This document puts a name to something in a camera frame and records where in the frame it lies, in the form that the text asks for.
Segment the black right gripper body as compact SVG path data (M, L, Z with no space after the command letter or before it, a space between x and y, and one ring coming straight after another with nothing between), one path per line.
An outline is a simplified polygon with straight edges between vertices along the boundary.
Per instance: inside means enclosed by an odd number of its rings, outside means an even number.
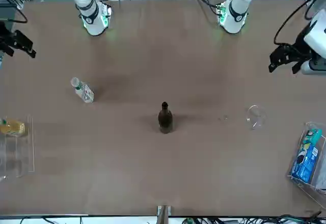
M3 21L0 23L0 37L1 43L5 43L6 45L12 45L15 41L15 34L7 29Z

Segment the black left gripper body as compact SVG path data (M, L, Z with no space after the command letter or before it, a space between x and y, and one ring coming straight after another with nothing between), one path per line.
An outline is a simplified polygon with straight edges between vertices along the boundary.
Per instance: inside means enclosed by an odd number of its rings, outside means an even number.
M310 47L304 41L304 36L297 36L293 47L296 49L296 54L301 60L306 61L311 58Z

